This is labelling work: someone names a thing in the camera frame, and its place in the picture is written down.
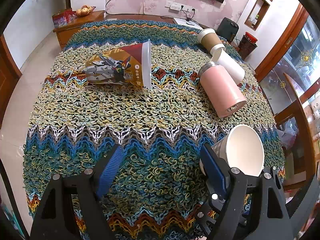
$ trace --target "pink bottle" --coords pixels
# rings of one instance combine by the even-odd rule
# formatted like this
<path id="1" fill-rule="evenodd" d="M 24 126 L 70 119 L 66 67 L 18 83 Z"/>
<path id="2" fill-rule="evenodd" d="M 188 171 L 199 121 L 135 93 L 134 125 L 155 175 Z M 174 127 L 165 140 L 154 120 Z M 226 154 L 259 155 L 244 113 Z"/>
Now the pink bottle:
<path id="1" fill-rule="evenodd" d="M 246 98 L 223 66 L 215 65 L 210 61 L 199 70 L 199 77 L 219 118 L 235 113 L 247 103 Z"/>

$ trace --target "brown coffee cup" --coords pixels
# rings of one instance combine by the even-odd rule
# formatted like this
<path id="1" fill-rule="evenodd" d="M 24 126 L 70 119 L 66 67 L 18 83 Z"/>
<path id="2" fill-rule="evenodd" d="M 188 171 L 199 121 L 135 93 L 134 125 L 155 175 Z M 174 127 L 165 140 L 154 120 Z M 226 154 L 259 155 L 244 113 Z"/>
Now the brown coffee cup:
<path id="1" fill-rule="evenodd" d="M 213 55 L 216 49 L 222 48 L 226 51 L 226 47 L 222 44 L 214 29 L 208 28 L 202 30 L 198 36 L 198 41 Z"/>

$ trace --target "knitted blanket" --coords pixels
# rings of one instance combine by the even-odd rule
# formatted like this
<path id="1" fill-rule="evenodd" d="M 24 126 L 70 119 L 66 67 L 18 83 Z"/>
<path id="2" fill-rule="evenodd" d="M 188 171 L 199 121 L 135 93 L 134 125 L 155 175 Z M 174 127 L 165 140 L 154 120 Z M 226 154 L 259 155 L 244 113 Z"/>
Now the knitted blanket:
<path id="1" fill-rule="evenodd" d="M 245 70 L 239 88 L 247 104 L 231 116 L 217 117 L 199 84 L 198 70 L 211 55 L 198 44 L 198 32 L 162 22 L 118 20 L 86 24 L 72 36 L 56 57 L 29 121 L 23 165 L 31 215 L 53 174 L 79 174 L 117 143 L 125 158 L 101 199 L 116 238 L 201 237 L 194 214 L 207 190 L 199 150 L 241 123 L 260 135 L 265 166 L 276 166 L 284 175 L 284 156 L 268 103 L 249 68 L 225 41 L 227 53 Z M 148 39 L 151 90 L 87 82 L 84 65 L 89 57 Z M 76 197 L 73 205 L 82 236 L 88 239 Z"/>

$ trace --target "floral wallpaper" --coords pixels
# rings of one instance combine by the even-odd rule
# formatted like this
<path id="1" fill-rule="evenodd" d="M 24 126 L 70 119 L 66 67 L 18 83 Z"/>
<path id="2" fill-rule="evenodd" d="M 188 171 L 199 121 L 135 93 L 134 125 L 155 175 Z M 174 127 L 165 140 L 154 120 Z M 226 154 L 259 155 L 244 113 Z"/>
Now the floral wallpaper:
<path id="1" fill-rule="evenodd" d="M 111 0 L 106 9 L 109 13 L 136 13 L 168 15 L 178 18 L 186 17 L 183 12 L 177 12 L 164 7 L 167 0 Z M 244 10 L 248 0 L 169 0 L 193 6 L 196 9 L 194 20 L 208 27 L 217 29 L 224 17 L 235 22 Z"/>

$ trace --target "wooden chair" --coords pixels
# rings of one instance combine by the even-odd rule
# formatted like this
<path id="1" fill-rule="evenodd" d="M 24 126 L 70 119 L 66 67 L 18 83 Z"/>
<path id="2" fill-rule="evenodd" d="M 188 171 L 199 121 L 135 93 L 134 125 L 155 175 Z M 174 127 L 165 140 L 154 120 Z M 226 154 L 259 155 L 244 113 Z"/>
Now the wooden chair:
<path id="1" fill-rule="evenodd" d="M 284 181 L 284 190 L 300 188 L 305 181 L 317 172 L 320 161 L 319 133 L 316 129 L 317 121 L 314 118 L 310 103 L 302 106 L 300 97 L 304 94 L 303 89 L 289 75 L 284 73 L 290 87 L 294 91 L 296 100 L 275 116 L 278 127 L 287 122 L 292 117 L 295 118 L 299 130 L 299 139 L 302 142 L 304 156 L 294 168 L 294 176 Z"/>

